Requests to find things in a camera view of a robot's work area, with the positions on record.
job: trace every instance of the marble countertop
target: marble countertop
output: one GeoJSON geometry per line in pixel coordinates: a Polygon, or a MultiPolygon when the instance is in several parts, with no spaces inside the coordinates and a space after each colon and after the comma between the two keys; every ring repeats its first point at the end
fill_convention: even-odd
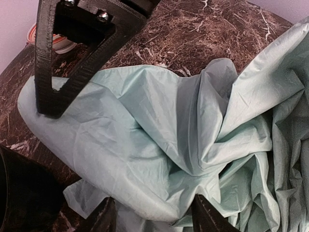
{"type": "MultiPolygon", "coordinates": [[[[162,0],[144,30],[103,68],[153,64],[179,75],[198,74],[215,58],[230,58],[240,72],[292,26],[245,0],[162,0]]],[[[85,53],[83,45],[53,54],[55,76],[67,76],[85,53]]],[[[0,75],[0,143],[46,166],[68,186],[79,179],[27,128],[17,109],[19,92],[34,74],[34,47],[27,45],[0,75]]],[[[83,220],[64,205],[55,232],[73,232],[83,220]]]]}

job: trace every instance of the mint green sheet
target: mint green sheet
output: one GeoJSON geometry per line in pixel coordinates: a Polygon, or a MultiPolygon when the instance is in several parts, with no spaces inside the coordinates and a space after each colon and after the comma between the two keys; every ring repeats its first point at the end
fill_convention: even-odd
{"type": "Polygon", "coordinates": [[[100,71],[57,120],[37,113],[31,77],[18,109],[82,177],[64,195],[83,217],[112,196],[119,232],[191,232],[198,193],[241,231],[308,232],[308,32],[309,18],[240,75],[225,58],[188,78],[149,65],[100,71]]]}

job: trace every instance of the black 3d-printed part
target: black 3d-printed part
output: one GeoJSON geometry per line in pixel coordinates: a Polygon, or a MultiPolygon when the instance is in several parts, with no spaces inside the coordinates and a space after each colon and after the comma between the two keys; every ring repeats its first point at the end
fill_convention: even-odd
{"type": "Polygon", "coordinates": [[[35,87],[38,112],[59,118],[93,75],[145,25],[157,0],[40,0],[35,43],[35,87]],[[107,22],[97,13],[105,11],[107,22]],[[60,90],[52,88],[54,32],[88,45],[84,58],[68,74],[60,90]]]}

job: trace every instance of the bolt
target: bolt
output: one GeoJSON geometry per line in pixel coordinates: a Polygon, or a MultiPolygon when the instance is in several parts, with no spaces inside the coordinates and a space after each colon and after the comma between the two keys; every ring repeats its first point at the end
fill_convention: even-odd
{"type": "Polygon", "coordinates": [[[64,0],[64,5],[67,7],[73,7],[75,4],[75,0],[64,0]]]}
{"type": "Polygon", "coordinates": [[[109,16],[108,13],[105,12],[105,11],[100,11],[100,12],[98,13],[98,20],[99,20],[100,22],[102,22],[102,23],[107,23],[108,20],[109,20],[109,18],[110,18],[110,16],[109,16]]]}

